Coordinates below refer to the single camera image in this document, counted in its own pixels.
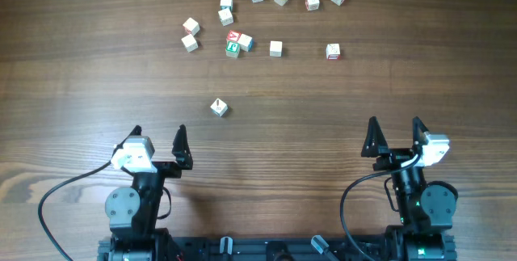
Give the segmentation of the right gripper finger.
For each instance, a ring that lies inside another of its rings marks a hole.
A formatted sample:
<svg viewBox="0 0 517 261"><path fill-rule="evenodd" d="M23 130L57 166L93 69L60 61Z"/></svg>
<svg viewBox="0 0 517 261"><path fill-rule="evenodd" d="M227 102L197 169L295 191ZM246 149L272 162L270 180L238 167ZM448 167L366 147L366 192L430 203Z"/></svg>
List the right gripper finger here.
<svg viewBox="0 0 517 261"><path fill-rule="evenodd" d="M412 119L413 146L426 145L429 130L422 120L415 116Z"/></svg>
<svg viewBox="0 0 517 261"><path fill-rule="evenodd" d="M377 158L389 154L389 146L375 116L368 120L368 131L361 151L363 158Z"/></svg>

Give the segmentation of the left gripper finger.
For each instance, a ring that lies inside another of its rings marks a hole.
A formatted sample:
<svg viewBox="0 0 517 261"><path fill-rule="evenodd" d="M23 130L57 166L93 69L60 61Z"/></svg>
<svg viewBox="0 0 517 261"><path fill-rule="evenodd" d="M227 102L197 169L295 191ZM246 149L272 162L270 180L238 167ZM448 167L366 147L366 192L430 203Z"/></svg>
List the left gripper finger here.
<svg viewBox="0 0 517 261"><path fill-rule="evenodd" d="M175 156L177 165L183 170L191 170L193 158L187 140L187 128L184 124L179 126L174 136L171 153Z"/></svg>
<svg viewBox="0 0 517 261"><path fill-rule="evenodd" d="M140 125L136 125L133 130L126 136L125 139L122 140L121 143L119 143L116 147L117 148L121 148L123 146L123 144L130 138L130 137L133 137L133 136L140 136L141 135L141 131L142 131L142 127Z"/></svg>

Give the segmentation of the wooden block hammer picture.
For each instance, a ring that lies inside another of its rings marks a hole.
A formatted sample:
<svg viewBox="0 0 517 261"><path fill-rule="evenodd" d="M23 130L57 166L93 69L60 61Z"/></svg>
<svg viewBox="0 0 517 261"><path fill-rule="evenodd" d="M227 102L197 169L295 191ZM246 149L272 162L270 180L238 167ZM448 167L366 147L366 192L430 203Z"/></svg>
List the wooden block hammer picture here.
<svg viewBox="0 0 517 261"><path fill-rule="evenodd" d="M229 106L226 102L221 99L215 99L215 101L210 106L213 113L217 116L222 117L229 109Z"/></svg>

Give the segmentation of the wooden block blue side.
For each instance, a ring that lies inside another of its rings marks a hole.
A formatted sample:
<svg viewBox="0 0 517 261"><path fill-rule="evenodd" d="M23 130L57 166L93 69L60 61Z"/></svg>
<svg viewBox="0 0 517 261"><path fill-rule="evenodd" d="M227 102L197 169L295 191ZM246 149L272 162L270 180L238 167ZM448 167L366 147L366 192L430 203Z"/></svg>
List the wooden block blue side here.
<svg viewBox="0 0 517 261"><path fill-rule="evenodd" d="M251 36L242 33L237 41L240 49L249 52L253 48L254 40Z"/></svg>

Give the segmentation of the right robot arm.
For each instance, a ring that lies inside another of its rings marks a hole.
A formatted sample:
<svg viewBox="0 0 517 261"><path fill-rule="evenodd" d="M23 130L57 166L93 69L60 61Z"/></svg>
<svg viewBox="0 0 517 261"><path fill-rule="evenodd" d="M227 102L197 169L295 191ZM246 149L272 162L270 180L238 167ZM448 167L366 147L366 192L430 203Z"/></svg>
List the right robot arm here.
<svg viewBox="0 0 517 261"><path fill-rule="evenodd" d="M368 121L368 131L361 155L375 158L375 172L391 177L400 225L386 228L379 260L454 260L453 238L445 232L452 228L457 190L444 181L425 180L423 170L442 160L449 151L444 134L430 133L423 122L413 118L413 145L389 148L375 116Z"/></svg>

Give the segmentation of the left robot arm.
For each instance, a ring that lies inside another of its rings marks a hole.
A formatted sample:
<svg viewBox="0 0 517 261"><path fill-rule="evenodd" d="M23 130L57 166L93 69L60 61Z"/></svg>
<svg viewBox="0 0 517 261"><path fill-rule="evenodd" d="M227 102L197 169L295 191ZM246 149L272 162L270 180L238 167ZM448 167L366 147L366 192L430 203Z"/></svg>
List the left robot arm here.
<svg viewBox="0 0 517 261"><path fill-rule="evenodd" d="M155 149L149 137L141 134L137 125L113 150L111 164L132 176L129 187L112 191L105 201L111 238L99 242L98 261L177 261L183 252L174 242L169 230L157 228L162 196L169 196L164 187L166 179L179 179L183 170L193 167L187 142L187 129L180 125L175 134L171 153L174 161L152 159Z"/></svg>

